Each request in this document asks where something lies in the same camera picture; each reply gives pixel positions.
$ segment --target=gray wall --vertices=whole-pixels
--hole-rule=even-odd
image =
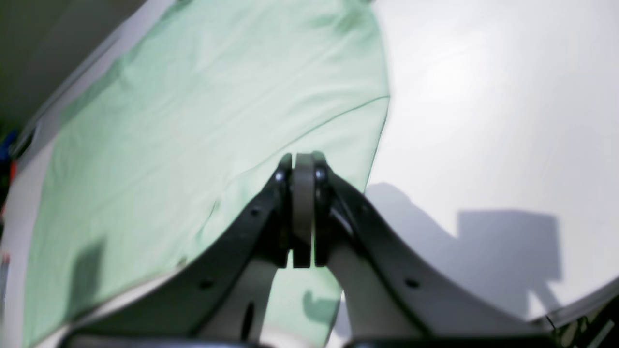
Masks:
[[[0,1],[0,122],[21,128],[145,0]]]

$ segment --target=red object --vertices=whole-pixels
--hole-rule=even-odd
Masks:
[[[15,174],[17,174],[17,162],[11,162],[11,175],[9,176],[9,182],[12,183],[15,178]]]

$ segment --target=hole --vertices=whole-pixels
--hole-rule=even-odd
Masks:
[[[212,287],[213,284],[215,284],[215,282],[211,278],[208,278],[201,281],[200,284],[198,284],[197,286],[202,290],[206,290],[209,287]]]
[[[404,282],[406,283],[407,287],[410,287],[412,289],[417,289],[419,287],[419,283],[411,278],[406,279]]]
[[[243,318],[243,326],[241,327],[241,341],[247,341],[249,337],[249,331],[251,330],[251,323],[254,321],[254,303],[250,302],[245,310],[245,317]]]

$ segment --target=green fabric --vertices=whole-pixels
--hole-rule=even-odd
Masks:
[[[30,250],[24,346],[204,251],[286,152],[364,189],[388,104],[361,0],[176,3],[65,112]],[[325,269],[279,271],[265,327],[324,344]]]

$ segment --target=white table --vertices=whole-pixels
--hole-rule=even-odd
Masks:
[[[366,195],[395,231],[525,320],[616,295],[619,2],[374,8],[392,100]]]

